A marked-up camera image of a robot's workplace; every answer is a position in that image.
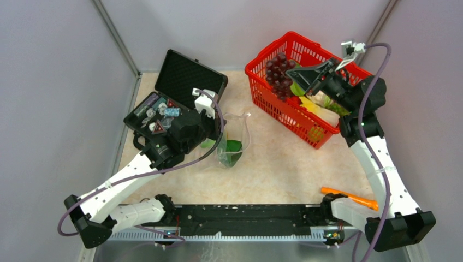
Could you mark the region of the red triangle card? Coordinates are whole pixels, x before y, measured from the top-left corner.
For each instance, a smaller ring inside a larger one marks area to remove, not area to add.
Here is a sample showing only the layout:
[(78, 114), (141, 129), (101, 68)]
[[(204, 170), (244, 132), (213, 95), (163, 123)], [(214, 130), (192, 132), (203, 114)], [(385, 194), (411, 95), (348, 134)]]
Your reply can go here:
[(162, 134), (166, 132), (166, 129), (162, 126), (159, 120), (150, 124), (150, 130), (151, 134)]

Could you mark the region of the green toy pepper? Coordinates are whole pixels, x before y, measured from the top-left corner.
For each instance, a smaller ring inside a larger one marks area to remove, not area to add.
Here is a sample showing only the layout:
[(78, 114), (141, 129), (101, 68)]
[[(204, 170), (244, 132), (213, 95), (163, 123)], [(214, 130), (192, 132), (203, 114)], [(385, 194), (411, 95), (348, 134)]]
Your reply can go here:
[(215, 143), (216, 143), (216, 140), (212, 140), (212, 139), (207, 138), (205, 141), (203, 141), (203, 142), (200, 144), (200, 147), (201, 147), (202, 149), (211, 148)]

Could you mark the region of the green toy grapes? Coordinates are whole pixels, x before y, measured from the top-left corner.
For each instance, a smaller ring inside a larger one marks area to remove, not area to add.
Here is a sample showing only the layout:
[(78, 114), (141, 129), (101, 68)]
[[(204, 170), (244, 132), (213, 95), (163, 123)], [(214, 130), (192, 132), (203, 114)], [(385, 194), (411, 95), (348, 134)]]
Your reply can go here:
[(336, 102), (331, 102), (325, 108), (332, 111), (332, 112), (334, 112), (334, 113), (336, 113), (336, 114), (338, 114), (341, 117), (350, 114), (350, 112), (348, 110), (346, 110), (345, 108), (343, 108), (342, 106), (340, 106)]

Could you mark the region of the dark red toy grapes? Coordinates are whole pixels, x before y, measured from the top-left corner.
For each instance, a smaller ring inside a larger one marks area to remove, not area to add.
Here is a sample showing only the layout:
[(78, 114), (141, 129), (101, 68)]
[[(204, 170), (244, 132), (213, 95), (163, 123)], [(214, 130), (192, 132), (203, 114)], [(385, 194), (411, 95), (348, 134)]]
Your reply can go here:
[(287, 58), (283, 52), (268, 60), (265, 64), (266, 81), (271, 87), (271, 91), (279, 100), (286, 101), (294, 96), (290, 87), (293, 80), (286, 74), (289, 69), (295, 68), (296, 63)]

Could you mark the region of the clear zip top bag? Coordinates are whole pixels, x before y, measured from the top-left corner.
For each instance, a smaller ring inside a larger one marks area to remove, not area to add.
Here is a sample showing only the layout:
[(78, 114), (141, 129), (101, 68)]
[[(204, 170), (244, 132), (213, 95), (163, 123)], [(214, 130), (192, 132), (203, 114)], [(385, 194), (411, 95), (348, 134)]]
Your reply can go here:
[(230, 169), (236, 165), (250, 145), (248, 119), (251, 113), (241, 115), (224, 114), (225, 129), (218, 146), (200, 162), (201, 169)]

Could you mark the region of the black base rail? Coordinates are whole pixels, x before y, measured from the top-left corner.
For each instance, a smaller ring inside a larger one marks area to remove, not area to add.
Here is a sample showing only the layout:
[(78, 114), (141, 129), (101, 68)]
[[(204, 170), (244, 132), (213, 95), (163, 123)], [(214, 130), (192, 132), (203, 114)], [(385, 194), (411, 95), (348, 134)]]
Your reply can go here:
[(160, 222), (146, 227), (172, 228), (182, 237), (220, 235), (225, 239), (285, 239), (320, 237), (342, 241), (349, 224), (325, 215), (319, 205), (182, 205)]

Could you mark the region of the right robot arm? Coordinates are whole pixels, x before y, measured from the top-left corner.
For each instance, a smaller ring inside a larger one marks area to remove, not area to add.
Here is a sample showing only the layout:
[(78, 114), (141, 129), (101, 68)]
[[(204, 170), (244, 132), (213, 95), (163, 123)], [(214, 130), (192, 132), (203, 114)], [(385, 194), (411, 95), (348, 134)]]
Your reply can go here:
[(344, 220), (361, 230), (377, 252), (419, 243), (436, 224), (431, 211), (423, 211), (405, 187), (388, 152), (376, 110), (385, 104), (387, 86), (378, 75), (351, 85), (336, 72), (334, 58), (311, 67), (289, 69), (286, 74), (309, 94), (322, 92), (348, 110), (339, 128), (360, 162), (378, 202), (371, 211), (346, 197), (333, 199), (320, 210), (327, 225)]

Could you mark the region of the green toy leaf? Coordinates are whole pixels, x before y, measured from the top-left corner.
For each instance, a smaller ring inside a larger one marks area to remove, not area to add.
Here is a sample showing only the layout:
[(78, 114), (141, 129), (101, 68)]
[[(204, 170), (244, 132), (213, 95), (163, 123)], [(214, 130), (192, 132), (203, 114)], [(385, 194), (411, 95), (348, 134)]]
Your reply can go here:
[(297, 97), (303, 97), (306, 94), (306, 91), (304, 91), (295, 81), (293, 81), (290, 86), (290, 90)]

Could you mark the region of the orange toy carrot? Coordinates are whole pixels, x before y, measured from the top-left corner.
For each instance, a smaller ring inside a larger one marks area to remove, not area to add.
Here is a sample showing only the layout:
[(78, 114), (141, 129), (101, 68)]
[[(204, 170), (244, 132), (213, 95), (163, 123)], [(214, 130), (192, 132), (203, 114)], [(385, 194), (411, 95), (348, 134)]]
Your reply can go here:
[(343, 192), (343, 191), (340, 191), (340, 190), (337, 190), (337, 189), (334, 189), (334, 188), (330, 188), (330, 187), (321, 187), (320, 192), (322, 194), (325, 194), (325, 195), (329, 194), (329, 193), (343, 194), (345, 196), (348, 196), (350, 199), (352, 199), (353, 201), (355, 201), (358, 204), (366, 206), (366, 207), (368, 207), (368, 208), (370, 208), (372, 210), (375, 210), (375, 211), (379, 210), (377, 201), (372, 200), (372, 199), (362, 198), (360, 196), (350, 194), (350, 193), (347, 193), (347, 192)]

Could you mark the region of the red plastic basket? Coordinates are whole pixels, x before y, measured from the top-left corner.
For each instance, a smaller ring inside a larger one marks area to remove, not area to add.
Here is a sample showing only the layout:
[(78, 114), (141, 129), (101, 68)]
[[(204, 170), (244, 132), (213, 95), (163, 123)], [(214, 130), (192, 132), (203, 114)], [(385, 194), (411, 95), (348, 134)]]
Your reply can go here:
[[(289, 70), (290, 80), (309, 94), (327, 94), (336, 104), (347, 110), (348, 114), (340, 117), (338, 123), (332, 125), (303, 107), (302, 100), (297, 96), (282, 99), (280, 94), (275, 94), (275, 88), (269, 80), (268, 63), (282, 53), (297, 65)], [(366, 100), (364, 111), (360, 112), (361, 101), (375, 76), (354, 63), (337, 70), (339, 63), (340, 58), (323, 49), (319, 43), (296, 32), (287, 32), (264, 48), (245, 66), (252, 100), (255, 105), (316, 149), (324, 145), (334, 134), (341, 134), (348, 146), (360, 140), (359, 115), (363, 117), (366, 137), (383, 138), (384, 131), (377, 119), (376, 111), (385, 105), (387, 87), (384, 79), (377, 79)]]

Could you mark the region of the black poker chip case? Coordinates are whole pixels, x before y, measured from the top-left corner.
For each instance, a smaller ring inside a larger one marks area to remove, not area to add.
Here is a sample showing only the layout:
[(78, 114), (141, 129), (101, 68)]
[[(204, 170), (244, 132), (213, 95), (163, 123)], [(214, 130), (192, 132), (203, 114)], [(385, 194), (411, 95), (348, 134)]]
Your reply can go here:
[[(212, 90), (222, 96), (228, 84), (228, 77), (189, 58), (175, 50), (168, 50), (163, 61), (155, 90), (140, 102), (125, 118), (124, 123), (138, 135), (153, 139), (156, 135), (165, 135), (176, 116), (164, 116), (159, 112), (160, 105), (195, 111), (195, 96), (192, 89)], [(150, 124), (159, 120), (166, 129), (162, 134), (151, 134)]]

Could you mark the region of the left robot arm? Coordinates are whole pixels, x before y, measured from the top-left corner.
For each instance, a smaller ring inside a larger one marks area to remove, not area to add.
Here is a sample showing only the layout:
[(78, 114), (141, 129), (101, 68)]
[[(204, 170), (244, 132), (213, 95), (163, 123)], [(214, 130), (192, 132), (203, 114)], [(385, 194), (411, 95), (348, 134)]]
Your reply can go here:
[(174, 204), (166, 195), (124, 205), (146, 183), (168, 172), (186, 168), (207, 158), (224, 133), (220, 108), (192, 110), (175, 119), (166, 133), (150, 138), (142, 150), (119, 172), (81, 196), (64, 200), (66, 212), (58, 221), (61, 236), (80, 236), (87, 249), (104, 243), (113, 233), (175, 219)]

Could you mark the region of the toy cauliflower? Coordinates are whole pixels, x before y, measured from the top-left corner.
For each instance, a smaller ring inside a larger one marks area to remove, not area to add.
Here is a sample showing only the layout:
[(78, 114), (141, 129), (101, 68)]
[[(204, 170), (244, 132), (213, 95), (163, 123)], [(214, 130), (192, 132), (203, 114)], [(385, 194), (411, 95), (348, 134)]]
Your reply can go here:
[(326, 108), (333, 103), (332, 100), (322, 91), (319, 91), (316, 94), (307, 94), (306, 97), (313, 103), (323, 108)]

